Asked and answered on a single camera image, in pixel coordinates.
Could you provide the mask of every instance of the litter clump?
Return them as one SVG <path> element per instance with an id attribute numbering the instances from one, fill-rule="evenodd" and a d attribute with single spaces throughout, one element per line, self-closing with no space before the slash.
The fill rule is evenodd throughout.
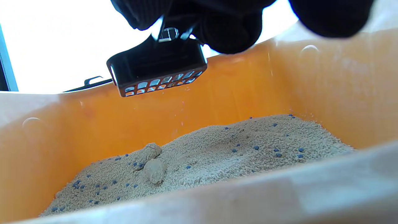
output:
<path id="1" fill-rule="evenodd" d="M 162 149 L 155 143 L 149 143 L 143 149 L 135 152 L 135 157 L 137 158 L 134 162 L 133 170 L 140 170 L 144 168 L 145 164 L 151 160 L 155 159 L 160 155 Z"/>
<path id="2" fill-rule="evenodd" d="M 153 184 L 161 184 L 166 173 L 166 164 L 158 159 L 149 160 L 144 166 L 148 180 Z"/>
<path id="3" fill-rule="evenodd" d="M 162 147 L 150 143 L 142 150 L 93 163 L 56 194 L 41 216 L 267 173 L 354 151 L 321 125 L 292 114 L 209 126 Z"/>

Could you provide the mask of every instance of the litter box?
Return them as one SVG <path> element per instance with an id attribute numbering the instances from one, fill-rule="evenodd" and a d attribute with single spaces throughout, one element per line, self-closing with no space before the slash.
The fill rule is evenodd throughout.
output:
<path id="1" fill-rule="evenodd" d="M 37 217 L 66 183 L 93 162 L 142 149 L 150 142 L 164 145 L 206 126 L 228 125 L 249 117 L 293 114 L 316 121 L 356 149 L 396 140 L 398 12 L 391 5 L 398 6 L 392 0 L 378 1 L 374 17 L 383 16 L 371 20 L 352 39 L 322 39 L 297 23 L 245 53 L 209 58 L 207 71 L 197 81 L 176 88 L 130 98 L 121 98 L 113 84 L 56 95 L 0 93 L 0 222 Z M 339 214 L 358 221 L 366 217 L 364 214 L 380 216 L 387 208 L 397 211 L 392 199 L 397 199 L 398 183 L 392 180 L 396 172 L 391 170 L 398 168 L 392 161 L 397 158 L 398 147 L 393 144 L 381 148 L 364 150 L 363 154 L 324 165 L 319 163 L 298 170 L 278 171 L 270 177 L 260 175 L 216 187 L 206 186 L 152 198 L 148 202 L 126 202 L 112 209 L 126 214 L 131 212 L 131 216 L 123 217 L 124 220 L 133 218 L 133 214 L 141 214 L 141 218 L 134 216 L 135 221 L 147 223 L 194 223 L 194 218 L 195 223 L 249 223 L 248 217 L 256 217 L 250 223 L 266 223 L 263 209 L 272 211 L 272 203 L 287 200 L 291 205 L 286 208 L 289 212 L 283 214 L 278 210 L 274 213 L 281 217 L 279 223 L 314 221 L 319 217 L 328 220 L 339 217 Z M 356 170 L 358 176 L 360 171 L 374 171 L 360 179 L 360 186 L 367 186 L 362 190 L 369 194 L 350 192 L 345 198 L 339 196 L 339 192 L 344 192 L 342 186 L 348 186 L 350 181 L 344 179 L 338 185 L 339 177 L 334 180 L 326 177 L 330 177 L 329 172 L 344 173 L 343 170 L 348 173 Z M 313 174 L 311 181 L 287 178 L 306 176 L 306 173 Z M 383 190 L 383 195 L 378 195 L 374 191 L 378 187 L 375 183 L 387 182 L 389 188 Z M 306 200 L 312 198 L 312 202 L 321 203 L 327 199 L 309 191 L 299 194 L 292 186 L 322 189 L 326 183 L 332 186 L 329 196 L 336 193 L 335 200 L 328 204 L 329 216 L 316 216 L 320 214 L 320 208 Z M 251 190 L 240 191 L 244 186 L 251 186 Z M 211 204 L 210 196 L 215 197 L 215 192 L 218 193 L 217 203 L 205 209 Z M 260 198 L 270 201 L 260 203 Z M 376 199 L 378 209 L 372 210 L 374 213 L 367 212 L 375 206 L 371 202 Z M 229 206 L 221 209 L 225 203 Z M 355 210 L 341 212 L 337 207 L 341 208 L 342 204 Z M 177 213 L 171 216 L 173 212 L 167 209 L 171 207 L 182 209 L 179 216 Z M 94 222 L 94 217 L 104 220 L 104 214 L 112 210 L 107 209 L 65 214 L 59 219 L 65 223 L 73 220 L 76 223 L 77 220 Z M 162 215 L 152 216 L 153 219 L 147 217 L 156 214 Z M 123 223 L 123 218 L 115 219 L 115 223 Z M 54 216 L 27 223 L 56 223 L 57 219 Z"/>

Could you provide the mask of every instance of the black glove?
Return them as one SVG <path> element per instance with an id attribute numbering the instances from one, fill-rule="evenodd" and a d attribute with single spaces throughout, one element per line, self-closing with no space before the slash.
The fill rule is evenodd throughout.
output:
<path id="1" fill-rule="evenodd" d="M 196 8 L 200 22 L 192 34 L 213 50 L 234 54 L 247 50 L 262 31 L 262 10 L 275 0 L 111 0 L 139 30 L 148 29 L 172 7 Z M 366 24 L 374 0 L 289 0 L 293 12 L 323 37 L 352 37 Z"/>

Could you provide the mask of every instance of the bright window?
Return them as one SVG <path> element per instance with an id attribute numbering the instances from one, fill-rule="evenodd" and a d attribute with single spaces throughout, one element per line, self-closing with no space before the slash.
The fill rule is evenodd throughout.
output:
<path id="1" fill-rule="evenodd" d="M 287 0 L 264 10 L 267 40 L 297 18 Z M 150 31 L 133 30 L 110 0 L 0 0 L 0 24 L 20 92 L 59 93 L 110 79 L 106 60 L 142 43 Z M 217 55 L 204 47 L 206 57 Z"/>

